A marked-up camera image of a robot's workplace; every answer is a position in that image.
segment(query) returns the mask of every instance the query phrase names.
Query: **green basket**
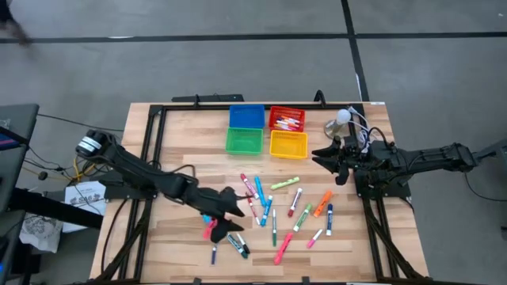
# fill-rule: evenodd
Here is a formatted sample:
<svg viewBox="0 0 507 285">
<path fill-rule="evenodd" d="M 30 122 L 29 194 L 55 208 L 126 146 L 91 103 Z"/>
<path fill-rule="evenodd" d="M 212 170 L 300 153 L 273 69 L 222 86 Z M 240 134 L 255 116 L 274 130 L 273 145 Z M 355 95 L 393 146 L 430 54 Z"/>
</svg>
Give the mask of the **green basket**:
<svg viewBox="0 0 507 285">
<path fill-rule="evenodd" d="M 225 151 L 229 154 L 260 154 L 263 142 L 262 129 L 229 127 Z"/>
</svg>

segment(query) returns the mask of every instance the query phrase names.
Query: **orange marker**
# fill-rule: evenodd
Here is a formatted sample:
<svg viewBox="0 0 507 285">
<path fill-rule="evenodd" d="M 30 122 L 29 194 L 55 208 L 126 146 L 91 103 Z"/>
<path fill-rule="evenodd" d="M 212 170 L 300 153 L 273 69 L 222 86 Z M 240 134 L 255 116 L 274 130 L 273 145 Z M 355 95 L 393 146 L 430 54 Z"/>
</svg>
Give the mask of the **orange marker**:
<svg viewBox="0 0 507 285">
<path fill-rule="evenodd" d="M 318 218 L 320 216 L 320 213 L 322 212 L 322 210 L 324 210 L 324 206 L 327 204 L 327 202 L 330 201 L 332 195 L 333 195 L 333 193 L 331 191 L 328 191 L 328 192 L 326 192 L 324 197 L 322 197 L 320 204 L 318 205 L 317 209 L 314 212 L 315 218 Z"/>
</svg>

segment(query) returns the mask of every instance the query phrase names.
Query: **plastic basket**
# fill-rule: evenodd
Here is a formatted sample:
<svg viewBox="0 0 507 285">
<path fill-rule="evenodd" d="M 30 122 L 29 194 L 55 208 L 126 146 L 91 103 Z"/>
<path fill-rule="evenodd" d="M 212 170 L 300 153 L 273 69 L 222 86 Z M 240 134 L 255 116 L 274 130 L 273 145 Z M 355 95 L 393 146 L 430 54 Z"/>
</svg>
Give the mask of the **plastic basket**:
<svg viewBox="0 0 507 285">
<path fill-rule="evenodd" d="M 229 127 L 225 151 L 229 154 L 260 154 L 263 140 L 262 129 Z"/>
<path fill-rule="evenodd" d="M 279 130 L 278 127 L 275 126 L 276 121 L 282 116 L 286 116 L 295 120 L 298 120 L 298 127 L 293 131 L 303 131 L 304 129 L 304 111 L 294 108 L 285 108 L 285 107 L 271 107 L 271 112 L 269 113 L 269 128 L 271 130 Z"/>
<path fill-rule="evenodd" d="M 229 127 L 263 128 L 264 105 L 232 105 L 229 108 Z"/>
<path fill-rule="evenodd" d="M 272 131 L 269 153 L 277 158 L 307 158 L 308 135 L 295 131 Z"/>
</svg>

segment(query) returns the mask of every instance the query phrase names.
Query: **yellow-green marker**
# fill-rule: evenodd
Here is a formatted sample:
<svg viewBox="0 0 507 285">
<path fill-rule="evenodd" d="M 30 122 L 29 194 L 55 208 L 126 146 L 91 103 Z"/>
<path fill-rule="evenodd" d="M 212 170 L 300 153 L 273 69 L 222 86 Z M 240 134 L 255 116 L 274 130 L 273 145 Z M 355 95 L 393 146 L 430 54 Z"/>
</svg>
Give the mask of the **yellow-green marker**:
<svg viewBox="0 0 507 285">
<path fill-rule="evenodd" d="M 295 182 L 299 182 L 299 177 L 294 177 L 294 178 L 289 179 L 285 182 L 280 182 L 279 184 L 275 184 L 275 185 L 271 186 L 271 190 L 277 190 L 278 188 L 282 188 L 284 186 L 294 184 Z"/>
<path fill-rule="evenodd" d="M 305 219 L 307 219 L 307 216 L 308 214 L 310 213 L 310 210 L 311 210 L 311 204 L 307 204 L 307 208 L 304 209 L 304 212 L 301 214 L 301 216 L 299 217 L 299 220 L 298 222 L 295 224 L 294 226 L 294 231 L 297 233 L 299 231 L 299 228 L 301 227 L 301 225 L 303 225 L 303 222 Z"/>
</svg>

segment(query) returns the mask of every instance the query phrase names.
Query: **blue basket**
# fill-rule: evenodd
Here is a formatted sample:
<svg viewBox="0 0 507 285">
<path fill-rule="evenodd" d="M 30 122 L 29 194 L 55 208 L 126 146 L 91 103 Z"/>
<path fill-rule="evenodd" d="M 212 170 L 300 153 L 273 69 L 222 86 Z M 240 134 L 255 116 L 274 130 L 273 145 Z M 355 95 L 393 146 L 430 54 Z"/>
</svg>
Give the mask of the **blue basket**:
<svg viewBox="0 0 507 285">
<path fill-rule="evenodd" d="M 229 127 L 263 128 L 264 105 L 232 105 L 229 108 Z"/>
</svg>

